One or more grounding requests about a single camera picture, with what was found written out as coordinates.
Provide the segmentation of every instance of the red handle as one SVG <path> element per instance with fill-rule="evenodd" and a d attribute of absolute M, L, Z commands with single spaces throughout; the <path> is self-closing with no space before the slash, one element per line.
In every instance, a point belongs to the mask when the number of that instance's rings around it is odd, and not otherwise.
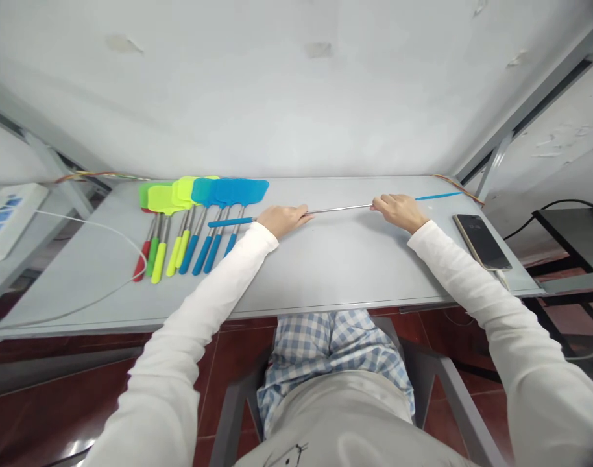
<path fill-rule="evenodd" d="M 151 242 L 148 241 L 143 243 L 143 249 L 141 251 L 143 252 L 143 256 L 145 256 L 145 261 L 147 261 L 147 258 L 149 257 L 150 244 Z M 143 279 L 144 274 L 140 274 L 140 272 L 143 270 L 143 266 L 145 266 L 145 261 L 143 261 L 143 258 L 140 256 L 139 261 L 136 263 L 136 269 L 134 270 L 132 277 L 136 276 L 137 274 L 139 274 L 139 276 L 134 278 L 135 282 L 139 282 Z"/>

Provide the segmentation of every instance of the gray chair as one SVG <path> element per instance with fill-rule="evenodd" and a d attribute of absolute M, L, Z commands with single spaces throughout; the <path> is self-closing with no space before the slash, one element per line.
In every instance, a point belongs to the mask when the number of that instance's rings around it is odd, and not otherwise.
<path fill-rule="evenodd" d="M 470 460 L 482 467 L 507 466 L 452 361 L 428 348 L 399 339 L 391 319 L 375 317 L 373 321 L 390 336 L 405 362 L 415 391 L 414 424 L 424 429 L 433 383 L 435 376 L 439 376 Z M 210 467 L 228 467 L 236 463 L 245 402 L 248 402 L 258 437 L 263 439 L 256 391 L 263 383 L 271 352 L 271 347 L 262 352 L 252 372 L 228 387 L 212 448 Z"/>

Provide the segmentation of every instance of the table surface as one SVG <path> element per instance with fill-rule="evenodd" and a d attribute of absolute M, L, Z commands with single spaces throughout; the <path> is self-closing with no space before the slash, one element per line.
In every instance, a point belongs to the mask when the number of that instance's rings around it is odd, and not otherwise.
<path fill-rule="evenodd" d="M 570 254 L 572 250 L 579 254 L 593 268 L 593 209 L 550 209 L 539 213 L 561 236 L 561 239 L 556 238 L 565 243 L 561 246 Z"/>
<path fill-rule="evenodd" d="M 62 215 L 70 215 L 74 212 L 74 208 L 69 201 L 57 191 L 48 193 L 40 206 L 40 210 Z M 30 265 L 39 250 L 47 245 L 67 222 L 67 219 L 59 217 L 43 214 L 34 215 L 9 255 L 0 261 L 0 296 Z"/>
<path fill-rule="evenodd" d="M 249 206 L 245 215 L 257 215 L 271 204 L 310 209 L 365 204 L 381 193 L 407 193 L 413 197 L 450 193 L 455 188 L 428 176 L 269 179 L 264 200 Z M 138 184 L 121 184 L 103 201 L 91 221 L 115 228 L 139 246 L 149 229 L 151 214 L 138 207 Z M 466 249 L 453 214 L 478 214 L 479 206 L 464 195 L 420 201 L 424 213 Z M 213 219 L 217 207 L 206 218 Z M 234 208 L 230 217 L 237 215 Z M 174 214 L 167 259 L 183 213 Z M 516 295 L 541 294 L 509 247 L 491 229 L 513 265 L 506 272 Z M 208 233 L 204 227 L 200 239 Z M 231 230 L 226 229 L 228 237 Z M 366 209 L 320 214 L 302 229 L 282 239 L 270 254 L 230 318 L 288 313 L 321 312 L 359 307 L 387 307 L 452 299 L 426 265 L 407 246 L 409 234 Z M 217 261 L 223 257 L 223 239 Z M 193 264 L 199 254 L 197 247 Z M 131 277 L 138 253 L 116 234 L 92 225 L 83 226 L 47 270 L 2 321 L 2 326 L 51 318 L 104 296 Z M 144 278 L 66 318 L 36 326 L 4 329 L 0 339 L 44 335 L 151 331 L 193 292 L 204 274 L 163 277 L 158 285 Z"/>

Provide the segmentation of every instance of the white wall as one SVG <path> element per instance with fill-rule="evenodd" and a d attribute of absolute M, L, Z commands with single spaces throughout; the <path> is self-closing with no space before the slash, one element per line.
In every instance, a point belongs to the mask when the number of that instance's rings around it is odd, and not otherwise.
<path fill-rule="evenodd" d="M 26 143 L 0 128 L 0 184 L 53 180 Z"/>
<path fill-rule="evenodd" d="M 118 171 L 445 173 L 592 27 L 593 0 L 0 0 L 0 93 Z"/>
<path fill-rule="evenodd" d="M 478 180 L 468 188 L 477 188 Z M 532 211 L 564 198 L 593 202 L 593 68 L 511 143 L 484 212 L 502 235 L 508 235 Z M 563 203 L 554 209 L 580 207 L 584 206 Z M 560 250 L 536 221 L 508 243 L 528 261 Z"/>

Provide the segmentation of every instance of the hand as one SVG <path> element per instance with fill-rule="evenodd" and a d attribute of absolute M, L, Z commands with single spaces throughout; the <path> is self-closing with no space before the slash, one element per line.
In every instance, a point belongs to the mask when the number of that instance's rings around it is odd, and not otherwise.
<path fill-rule="evenodd" d="M 258 216 L 258 222 L 266 227 L 277 240 L 295 228 L 307 224 L 314 216 L 304 216 L 308 211 L 306 204 L 298 208 L 271 206 Z"/>
<path fill-rule="evenodd" d="M 387 222 L 407 230 L 411 235 L 429 221 L 415 199 L 407 195 L 381 195 L 372 200 L 372 204 L 371 211 L 381 212 Z"/>

